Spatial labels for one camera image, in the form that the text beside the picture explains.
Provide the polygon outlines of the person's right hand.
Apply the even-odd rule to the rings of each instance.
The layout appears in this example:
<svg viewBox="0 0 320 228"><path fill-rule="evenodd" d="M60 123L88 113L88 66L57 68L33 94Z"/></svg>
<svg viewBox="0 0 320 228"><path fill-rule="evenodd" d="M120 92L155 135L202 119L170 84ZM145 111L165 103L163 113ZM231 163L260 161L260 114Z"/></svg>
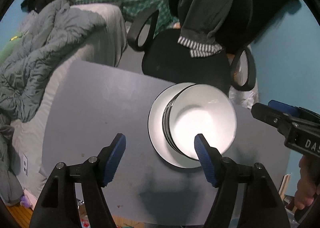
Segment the person's right hand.
<svg viewBox="0 0 320 228"><path fill-rule="evenodd" d="M310 159L302 156L299 162L300 180L295 193L295 207L303 210L309 207L314 200L314 195L319 195L319 185L316 186L309 173Z"/></svg>

